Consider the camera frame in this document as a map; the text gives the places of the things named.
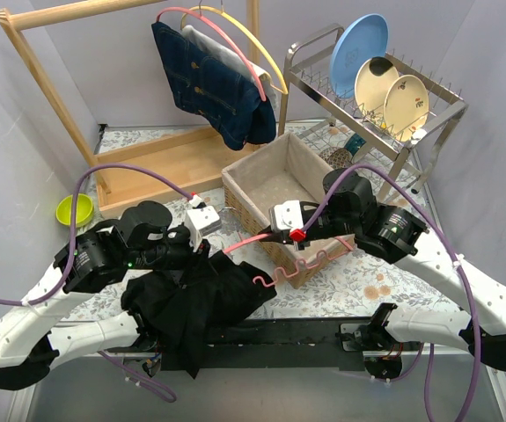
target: dish rack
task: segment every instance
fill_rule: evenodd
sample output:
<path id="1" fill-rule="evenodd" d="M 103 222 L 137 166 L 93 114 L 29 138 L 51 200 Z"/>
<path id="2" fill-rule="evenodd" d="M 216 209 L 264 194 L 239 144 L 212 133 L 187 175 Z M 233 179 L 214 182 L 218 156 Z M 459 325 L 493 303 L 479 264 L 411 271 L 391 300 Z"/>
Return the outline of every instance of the dish rack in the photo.
<path id="1" fill-rule="evenodd" d="M 301 62 L 294 63 L 294 58 L 299 50 L 333 33 L 336 33 L 336 38 L 331 46 L 323 48 Z M 329 57 L 334 50 L 334 45 L 343 33 L 344 27 L 339 24 L 332 24 L 312 34 L 306 40 L 292 44 L 288 50 L 283 72 L 286 87 L 290 91 L 290 84 L 294 84 L 300 91 L 330 112 L 332 116 L 311 127 L 302 135 L 311 134 L 326 125 L 334 126 L 336 121 L 339 120 L 365 140 L 365 144 L 353 157 L 353 162 L 360 161 L 366 154 L 375 149 L 392 162 L 389 176 L 393 180 L 397 180 L 402 169 L 414 176 L 414 180 L 411 182 L 411 192 L 418 193 L 435 168 L 440 150 L 462 119 L 468 105 L 458 94 L 451 91 L 450 85 L 448 87 L 441 85 L 442 79 L 437 83 L 432 79 L 432 73 L 429 76 L 423 75 L 421 73 L 422 67 L 419 70 L 414 69 L 413 61 L 407 64 L 404 61 L 404 56 L 400 59 L 395 57 L 395 50 L 390 54 L 387 53 L 385 57 L 392 62 L 401 75 L 414 75 L 421 79 L 429 92 L 429 103 L 433 105 L 431 110 L 428 111 L 425 125 L 415 130 L 410 140 L 401 142 L 401 134 L 408 127 L 411 127 L 411 124 L 407 127 L 388 127 L 383 120 L 383 116 L 376 114 L 374 110 L 366 110 L 363 104 L 358 105 L 354 96 L 344 98 L 345 93 L 335 92 L 336 90 L 331 85 L 328 74 Z M 289 97 L 282 96 L 279 135 L 284 132 Z M 434 113 L 432 110 L 436 109 L 439 100 L 442 100 L 443 103 L 438 108 L 443 110 L 440 113 Z M 411 152 L 420 142 L 439 130 L 438 137 L 430 152 L 429 163 L 422 171 L 418 170 L 408 160 Z M 390 185 L 384 182 L 378 192 L 378 200 L 385 201 L 390 189 Z"/>

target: yellow hanger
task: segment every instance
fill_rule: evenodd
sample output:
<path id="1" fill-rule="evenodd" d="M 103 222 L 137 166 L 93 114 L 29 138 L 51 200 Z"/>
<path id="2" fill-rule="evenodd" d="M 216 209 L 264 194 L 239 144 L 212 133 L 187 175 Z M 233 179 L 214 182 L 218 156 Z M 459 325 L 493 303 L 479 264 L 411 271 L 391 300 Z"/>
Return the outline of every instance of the yellow hanger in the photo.
<path id="1" fill-rule="evenodd" d="M 278 69 L 278 65 L 276 65 L 274 59 L 268 53 L 268 51 L 264 48 L 264 46 L 260 43 L 260 41 L 258 41 L 257 38 L 254 35 L 252 35 L 251 32 L 248 29 L 246 29 L 246 27 L 243 24 L 241 24 L 233 16 L 230 16 L 227 13 L 225 13 L 225 11 L 223 11 L 223 10 L 220 11 L 219 9 L 216 9 L 215 7 L 194 6 L 194 7 L 191 7 L 190 10 L 191 11 L 200 10 L 200 12 L 213 11 L 214 13 L 218 14 L 219 16 L 226 18 L 232 24 L 234 24 L 238 29 L 240 29 L 246 35 L 246 37 L 249 40 L 251 40 L 253 42 L 253 44 L 259 49 L 259 51 L 262 53 L 262 55 L 264 55 L 266 57 L 268 64 L 270 64 L 270 66 L 272 67 L 272 69 L 276 73 L 276 76 L 278 76 L 278 80 L 280 81 L 280 86 L 282 86 L 282 88 L 281 89 L 276 88 L 273 84 L 272 84 L 272 87 L 275 90 L 281 92 L 282 94 L 288 95 L 288 89 L 286 88 L 286 83 L 284 82 L 284 77 L 282 76 L 282 72 L 280 71 L 280 69 Z M 184 28 L 184 26 L 186 26 L 186 16 L 187 16 L 186 13 L 184 15 L 182 15 L 182 20 L 180 21 L 180 29 L 182 29 L 182 28 Z"/>

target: pink hanger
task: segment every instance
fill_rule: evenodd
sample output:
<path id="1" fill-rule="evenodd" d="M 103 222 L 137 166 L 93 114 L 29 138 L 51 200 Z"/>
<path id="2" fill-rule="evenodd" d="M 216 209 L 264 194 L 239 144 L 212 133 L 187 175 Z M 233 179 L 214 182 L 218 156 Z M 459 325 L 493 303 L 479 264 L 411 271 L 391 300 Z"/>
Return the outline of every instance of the pink hanger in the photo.
<path id="1" fill-rule="evenodd" d="M 157 15 L 157 22 L 160 20 L 161 15 L 163 13 L 165 13 L 166 11 L 181 11 L 183 13 L 187 13 L 189 15 L 194 16 L 195 18 L 200 19 L 203 23 L 205 23 L 208 26 L 211 26 L 214 30 L 216 30 L 216 32 L 219 33 L 223 37 L 223 39 L 227 41 L 227 43 L 235 51 L 235 53 L 237 53 L 237 55 L 239 56 L 239 58 L 245 64 L 246 68 L 249 70 L 249 72 L 251 72 L 251 75 L 253 75 L 254 83 L 256 84 L 257 88 L 259 89 L 260 99 L 262 99 L 262 101 L 266 101 L 267 100 L 267 96 L 264 93 L 264 89 L 262 88 L 262 84 L 260 83 L 260 79 L 257 76 L 256 72 L 254 71 L 253 66 L 247 60 L 247 58 L 245 57 L 245 55 L 243 54 L 243 52 L 237 47 L 237 44 L 235 44 L 233 42 L 233 40 L 231 38 L 229 38 L 229 35 L 227 35 L 219 26 L 217 26 L 216 24 L 214 24 L 208 18 L 205 18 L 202 15 L 199 15 L 198 13 L 196 13 L 194 11 L 191 11 L 190 9 L 187 9 L 186 7 L 178 7 L 178 6 L 164 8 Z"/>
<path id="2" fill-rule="evenodd" d="M 231 253 L 231 252 L 235 251 L 236 249 L 238 249 L 242 246 L 245 246 L 246 244 L 251 244 L 252 242 L 256 242 L 258 240 L 264 239 L 265 237 L 268 237 L 268 234 L 261 234 L 261 235 L 249 237 L 248 239 L 241 238 L 240 242 L 233 244 L 233 245 L 229 246 L 228 248 L 224 249 L 224 253 L 225 254 Z M 352 252 L 354 250 L 354 248 L 347 241 L 345 241 L 342 237 L 336 237 L 335 239 L 338 240 L 339 242 L 341 242 L 342 245 L 346 248 L 345 251 L 339 253 L 337 256 L 330 257 L 329 254 L 324 249 L 321 249 L 320 251 L 317 252 L 315 265 L 308 266 L 305 259 L 300 258 L 300 259 L 297 259 L 296 262 L 294 263 L 294 265 L 296 266 L 296 271 L 293 272 L 292 274 L 286 273 L 286 270 L 283 267 L 278 266 L 274 270 L 274 273 L 272 275 L 272 279 L 274 281 L 272 281 L 271 283 L 267 283 L 263 277 L 260 277 L 259 275 L 257 275 L 256 277 L 253 278 L 253 283 L 256 284 L 257 281 L 260 281 L 262 283 L 262 286 L 272 287 L 280 282 L 280 280 L 278 279 L 278 274 L 281 274 L 285 279 L 290 279 L 290 278 L 298 275 L 299 272 L 302 271 L 299 268 L 300 264 L 302 266 L 304 266 L 304 268 L 306 270 L 312 270 L 313 268 L 316 268 L 323 263 L 323 258 L 326 258 L 329 262 L 334 261 L 337 258 L 340 258 L 341 256 L 346 255 L 347 253 Z"/>

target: wicker basket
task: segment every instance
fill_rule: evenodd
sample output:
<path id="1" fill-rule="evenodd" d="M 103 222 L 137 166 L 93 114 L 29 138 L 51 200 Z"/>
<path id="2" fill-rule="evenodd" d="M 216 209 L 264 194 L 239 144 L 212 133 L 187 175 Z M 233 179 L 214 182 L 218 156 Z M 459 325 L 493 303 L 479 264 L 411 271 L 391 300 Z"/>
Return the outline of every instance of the wicker basket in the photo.
<path id="1" fill-rule="evenodd" d="M 255 153 L 242 158 L 222 171 L 225 190 L 225 205 L 241 221 L 246 231 L 255 234 L 270 223 L 268 210 L 286 200 L 308 200 L 321 202 L 325 196 L 323 177 L 333 168 L 319 158 L 297 136 L 288 133 L 280 136 Z M 352 244 L 352 236 L 347 240 Z M 296 251 L 293 246 L 260 242 L 262 248 L 281 266 L 286 273 L 296 271 L 296 261 L 305 259 L 308 266 L 315 264 L 317 252 L 325 250 L 336 256 L 345 247 L 336 240 L 312 242 L 305 251 Z M 311 270 L 304 269 L 288 282 L 299 288 L 313 275 L 324 268 L 328 260 Z"/>

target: wooden frame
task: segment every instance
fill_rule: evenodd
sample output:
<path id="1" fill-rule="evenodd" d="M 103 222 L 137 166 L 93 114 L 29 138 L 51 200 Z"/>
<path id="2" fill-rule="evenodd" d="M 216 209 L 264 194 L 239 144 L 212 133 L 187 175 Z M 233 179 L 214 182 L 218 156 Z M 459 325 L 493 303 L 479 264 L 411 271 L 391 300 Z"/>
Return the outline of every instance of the wooden frame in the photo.
<path id="1" fill-rule="evenodd" d="M 200 192 L 222 186 L 223 167 L 250 154 L 254 147 L 241 151 L 225 147 L 221 136 L 211 127 L 196 129 L 181 135 L 164 136 L 137 143 L 103 154 L 94 154 L 77 123 L 72 118 L 59 92 L 51 82 L 22 31 L 70 20 L 88 18 L 111 11 L 121 11 L 163 0 L 85 0 L 73 4 L 50 7 L 39 11 L 11 14 L 0 10 L 0 26 L 40 86 L 57 117 L 69 133 L 84 160 L 91 166 L 106 163 L 130 163 L 153 170 L 169 178 L 188 191 Z M 259 36 L 258 0 L 247 1 L 247 25 L 255 37 Z M 259 61 L 259 51 L 249 46 L 249 59 Z M 127 207 L 142 200 L 168 201 L 178 194 L 168 186 L 140 173 L 109 169 L 97 173 L 100 212 L 106 218 L 118 216 Z"/>

